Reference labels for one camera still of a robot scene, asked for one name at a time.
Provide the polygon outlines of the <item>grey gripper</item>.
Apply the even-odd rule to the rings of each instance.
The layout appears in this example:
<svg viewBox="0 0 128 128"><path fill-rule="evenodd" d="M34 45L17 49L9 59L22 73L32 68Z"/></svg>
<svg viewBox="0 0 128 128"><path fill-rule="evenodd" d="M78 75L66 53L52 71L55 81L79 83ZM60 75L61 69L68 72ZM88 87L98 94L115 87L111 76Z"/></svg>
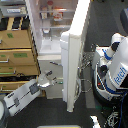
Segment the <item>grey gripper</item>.
<svg viewBox="0 0 128 128"><path fill-rule="evenodd" d="M37 86L40 89L46 89L50 85L55 85L57 82L57 78L54 77L53 79L47 79L46 76L49 76L52 74L52 70L48 71L46 74L40 74L39 77L37 78Z"/></svg>

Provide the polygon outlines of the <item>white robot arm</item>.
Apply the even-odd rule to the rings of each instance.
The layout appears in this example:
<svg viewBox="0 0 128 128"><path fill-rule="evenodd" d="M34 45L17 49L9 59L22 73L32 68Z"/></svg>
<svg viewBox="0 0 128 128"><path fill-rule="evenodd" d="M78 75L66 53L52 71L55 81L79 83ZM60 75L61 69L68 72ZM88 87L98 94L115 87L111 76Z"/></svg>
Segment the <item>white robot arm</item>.
<svg viewBox="0 0 128 128"><path fill-rule="evenodd" d="M0 100L0 128L6 128L9 117L17 115L38 97L43 89L55 84L56 79L49 78L51 74L51 71L41 74Z"/></svg>

